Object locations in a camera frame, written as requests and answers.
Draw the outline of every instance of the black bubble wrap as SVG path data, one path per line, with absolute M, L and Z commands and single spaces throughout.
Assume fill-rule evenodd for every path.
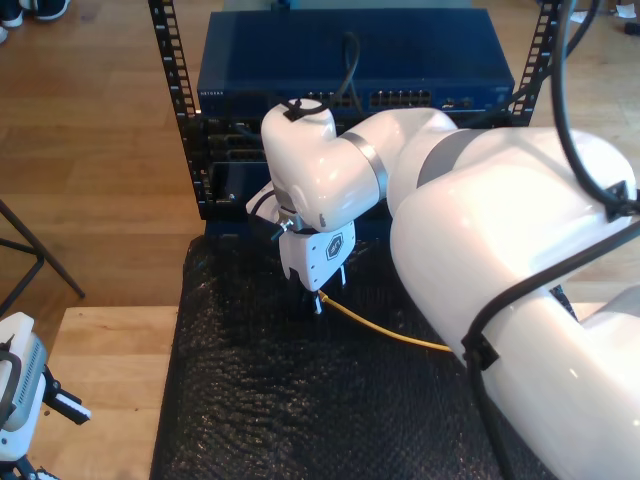
M 388 244 L 358 244 L 347 287 L 365 318 L 438 341 L 405 293 Z M 499 479 L 465 370 L 325 305 L 294 315 L 277 252 L 194 240 L 152 479 Z M 519 479 L 554 478 L 513 430 Z

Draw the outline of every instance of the black strap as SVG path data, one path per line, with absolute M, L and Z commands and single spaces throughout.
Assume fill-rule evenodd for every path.
M 0 362 L 8 361 L 11 363 L 11 371 L 9 372 L 9 380 L 0 400 L 0 425 L 4 425 L 15 410 L 13 405 L 13 397 L 18 390 L 18 382 L 20 381 L 20 371 L 22 370 L 22 362 L 20 357 L 8 352 L 0 350 Z

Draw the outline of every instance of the blue network switch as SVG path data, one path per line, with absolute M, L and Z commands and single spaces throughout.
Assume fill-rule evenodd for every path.
M 211 14 L 198 81 L 203 114 L 260 118 L 274 95 L 328 100 L 345 74 L 347 31 L 361 43 L 354 80 L 368 113 L 411 106 L 484 111 L 513 91 L 484 9 L 219 12 Z M 334 114 L 356 114 L 348 95 Z

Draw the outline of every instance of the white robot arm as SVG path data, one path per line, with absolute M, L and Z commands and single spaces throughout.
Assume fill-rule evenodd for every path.
M 285 111 L 278 106 L 263 122 L 266 188 L 275 193 L 256 210 L 285 232 L 285 275 L 321 288 L 355 245 L 353 220 L 387 198 L 399 276 L 461 361 L 473 318 L 496 295 L 630 223 L 610 222 L 580 188 L 551 128 L 458 130 L 442 112 L 407 109 L 336 138 L 328 110 L 293 122 Z M 636 197 L 633 171 L 614 147 L 587 133 L 573 137 L 601 187 L 624 180 Z M 559 478 L 635 477 L 638 290 L 579 324 L 548 292 L 562 280 L 505 308 L 484 330 L 498 357 L 482 374 L 487 392 Z
M 91 418 L 82 401 L 64 391 L 46 366 L 47 351 L 32 332 L 34 321 L 16 313 L 0 322 L 0 478 L 55 480 L 27 459 L 40 407 L 46 404 L 74 423 Z

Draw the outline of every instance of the wooden table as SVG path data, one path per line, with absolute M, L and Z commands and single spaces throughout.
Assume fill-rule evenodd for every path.
M 92 411 L 82 426 L 43 406 L 32 464 L 63 480 L 149 478 L 177 307 L 70 308 L 49 359 Z

